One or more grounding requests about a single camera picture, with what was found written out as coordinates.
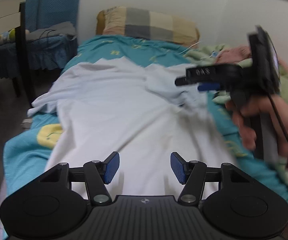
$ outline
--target pillow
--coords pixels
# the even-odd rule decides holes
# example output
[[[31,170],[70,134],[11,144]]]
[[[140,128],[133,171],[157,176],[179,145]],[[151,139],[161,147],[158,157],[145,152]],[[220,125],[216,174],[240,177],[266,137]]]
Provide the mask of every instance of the pillow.
[[[149,40],[169,41],[183,46],[198,42],[199,32],[195,23],[177,16],[148,10],[113,7],[103,11],[105,28],[103,34],[120,34]],[[98,15],[97,34],[100,25]]]

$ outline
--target metal screw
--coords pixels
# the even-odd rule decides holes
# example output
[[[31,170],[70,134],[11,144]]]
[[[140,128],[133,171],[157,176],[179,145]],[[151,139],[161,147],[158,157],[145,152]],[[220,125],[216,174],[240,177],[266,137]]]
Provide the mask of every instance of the metal screw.
[[[96,195],[93,200],[97,203],[104,203],[109,200],[109,197],[103,194]]]
[[[196,201],[196,197],[190,194],[186,194],[181,196],[181,201],[186,202],[186,203],[191,203]]]

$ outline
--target blue chair backrest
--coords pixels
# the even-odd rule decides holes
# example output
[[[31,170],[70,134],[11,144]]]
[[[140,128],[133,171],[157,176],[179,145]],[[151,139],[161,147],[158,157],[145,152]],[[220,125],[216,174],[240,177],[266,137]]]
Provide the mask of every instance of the blue chair backrest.
[[[70,21],[76,26],[79,0],[40,0],[37,28],[48,28]]]
[[[37,29],[37,12],[39,0],[26,0],[25,2],[25,28],[30,32]]]

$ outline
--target pink cloth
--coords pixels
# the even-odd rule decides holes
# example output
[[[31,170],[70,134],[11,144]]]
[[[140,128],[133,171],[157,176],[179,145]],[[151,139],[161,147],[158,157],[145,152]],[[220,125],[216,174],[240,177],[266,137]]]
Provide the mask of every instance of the pink cloth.
[[[239,46],[232,49],[225,49],[217,56],[215,63],[239,63],[240,61],[251,58],[252,54],[248,46]]]

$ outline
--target ribbed black surface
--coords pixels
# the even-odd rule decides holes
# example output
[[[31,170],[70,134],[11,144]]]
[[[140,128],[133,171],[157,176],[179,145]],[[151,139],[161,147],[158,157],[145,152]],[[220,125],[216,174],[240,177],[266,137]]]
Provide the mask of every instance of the ribbed black surface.
[[[228,237],[211,227],[197,208],[177,204],[173,196],[118,196],[112,205],[94,208],[88,219],[77,230],[57,239],[233,240],[235,238]]]

